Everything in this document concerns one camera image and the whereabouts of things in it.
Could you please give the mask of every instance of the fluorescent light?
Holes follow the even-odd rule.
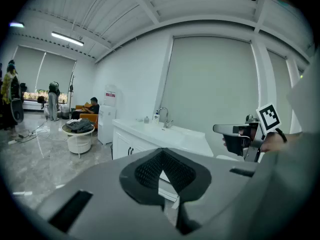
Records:
[[[66,40],[68,42],[74,43],[74,44],[76,44],[78,46],[84,46],[84,42],[78,41],[77,39],[71,38],[71,37],[66,36],[64,34],[59,34],[57,32],[52,32],[51,35],[53,37],[55,37],[55,38],[60,38],[60,39]]]
[[[18,27],[18,28],[24,28],[25,25],[22,22],[10,22],[10,27]]]

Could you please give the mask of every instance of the white countertop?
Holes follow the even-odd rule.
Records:
[[[136,120],[114,119],[112,124],[145,141],[165,148],[176,148],[183,151],[213,157],[206,135],[200,131],[189,130],[177,126],[163,128],[159,124],[138,122]]]

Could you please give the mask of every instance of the wrist strap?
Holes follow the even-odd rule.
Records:
[[[286,142],[287,142],[287,138],[286,138],[285,134],[283,133],[283,131],[280,130],[279,128],[275,128],[275,130],[276,130],[277,133],[282,137],[283,142],[286,143]]]

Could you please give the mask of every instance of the man sitting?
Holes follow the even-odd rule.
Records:
[[[71,119],[79,119],[80,114],[99,114],[99,104],[96,97],[91,98],[91,104],[92,106],[90,108],[83,106],[81,111],[74,111]]]

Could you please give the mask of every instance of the hand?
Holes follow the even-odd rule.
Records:
[[[250,138],[253,141],[256,136],[257,129],[251,128]],[[239,131],[240,135],[244,134],[244,130]],[[223,145],[226,146],[225,138],[222,138],[224,141]],[[266,137],[265,141],[261,145],[261,152],[268,152],[268,151],[279,151],[285,145],[284,140],[277,132],[269,132]]]

